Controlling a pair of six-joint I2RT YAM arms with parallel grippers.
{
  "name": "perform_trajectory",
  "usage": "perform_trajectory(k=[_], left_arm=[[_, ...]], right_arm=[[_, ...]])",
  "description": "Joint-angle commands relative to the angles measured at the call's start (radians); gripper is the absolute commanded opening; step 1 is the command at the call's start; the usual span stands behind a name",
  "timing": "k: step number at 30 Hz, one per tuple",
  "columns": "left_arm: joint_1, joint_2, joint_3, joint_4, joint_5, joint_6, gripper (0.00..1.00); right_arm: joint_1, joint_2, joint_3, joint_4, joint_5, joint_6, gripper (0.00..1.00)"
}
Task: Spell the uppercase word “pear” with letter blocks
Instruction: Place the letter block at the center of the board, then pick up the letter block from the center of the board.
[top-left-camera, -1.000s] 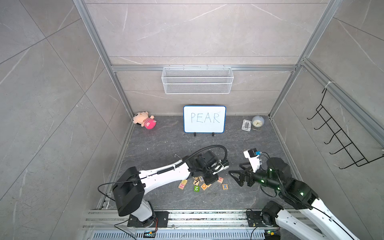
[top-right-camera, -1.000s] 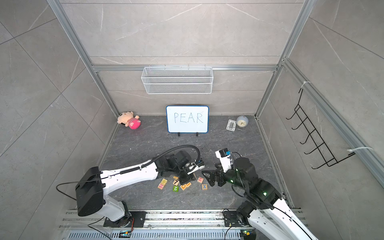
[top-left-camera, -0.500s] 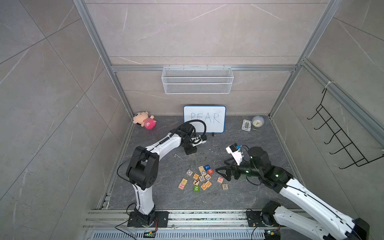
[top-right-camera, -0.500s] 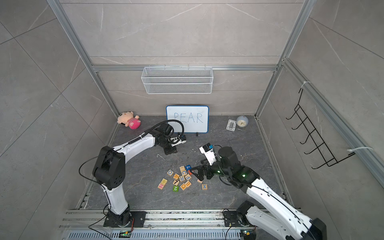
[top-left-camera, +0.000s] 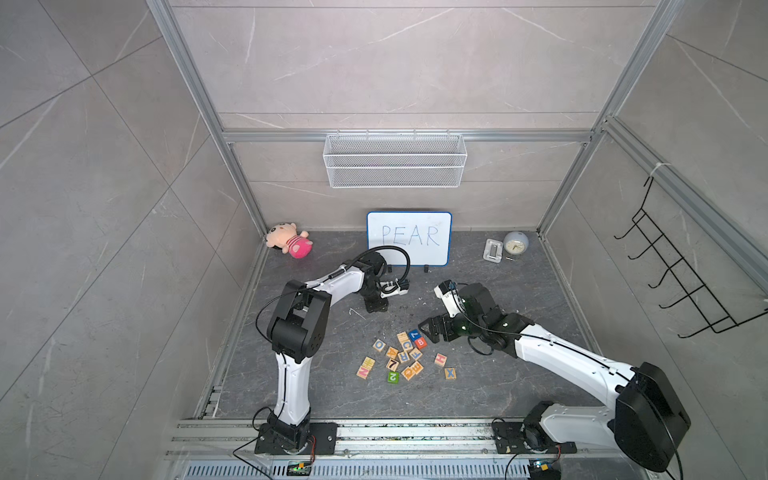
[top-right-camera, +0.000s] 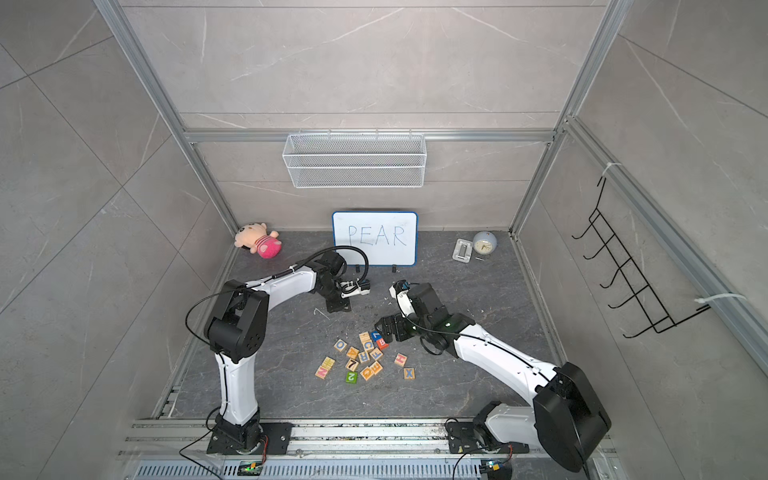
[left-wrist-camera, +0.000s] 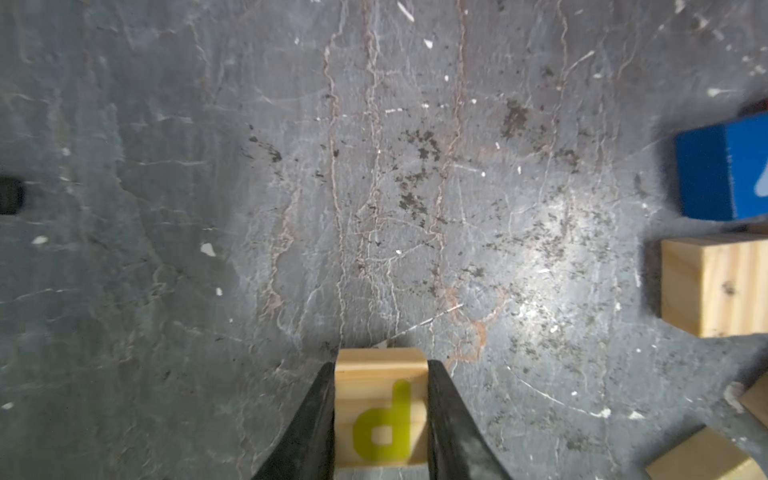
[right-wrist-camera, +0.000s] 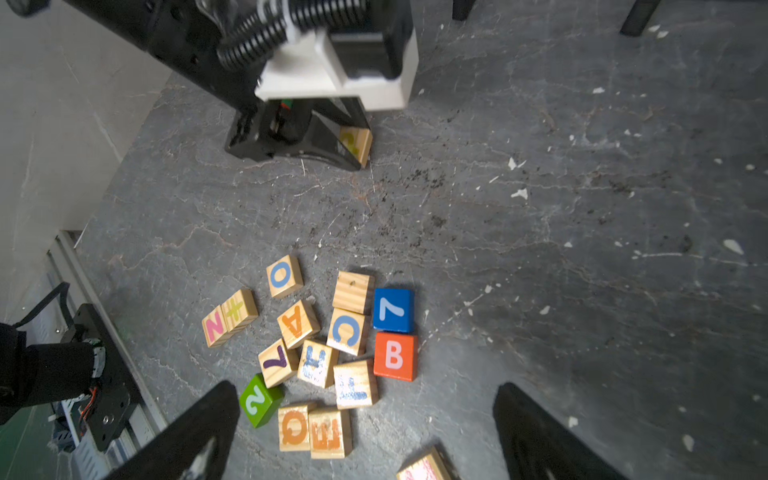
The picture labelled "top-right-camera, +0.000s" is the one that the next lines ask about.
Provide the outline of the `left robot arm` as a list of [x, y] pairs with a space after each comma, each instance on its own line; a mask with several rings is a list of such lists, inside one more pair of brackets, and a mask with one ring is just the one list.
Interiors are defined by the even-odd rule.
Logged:
[[348, 312], [351, 297], [370, 292], [369, 268], [363, 250], [331, 246], [266, 278], [225, 284], [203, 329], [203, 341], [215, 355], [220, 377], [221, 406], [212, 431], [215, 440], [226, 440], [231, 449], [244, 453], [266, 446], [254, 369], [270, 310], [313, 293], [325, 299], [328, 312]]

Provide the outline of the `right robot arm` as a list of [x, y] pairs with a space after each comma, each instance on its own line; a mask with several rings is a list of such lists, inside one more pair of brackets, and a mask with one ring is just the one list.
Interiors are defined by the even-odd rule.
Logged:
[[386, 342], [417, 338], [433, 355], [448, 353], [485, 370], [526, 403], [492, 401], [472, 422], [448, 427], [461, 441], [461, 453], [525, 453], [535, 447], [571, 472], [586, 470], [612, 422], [577, 365], [556, 366], [511, 347], [470, 317], [450, 313], [428, 283], [400, 280], [389, 292], [399, 311], [375, 324]]

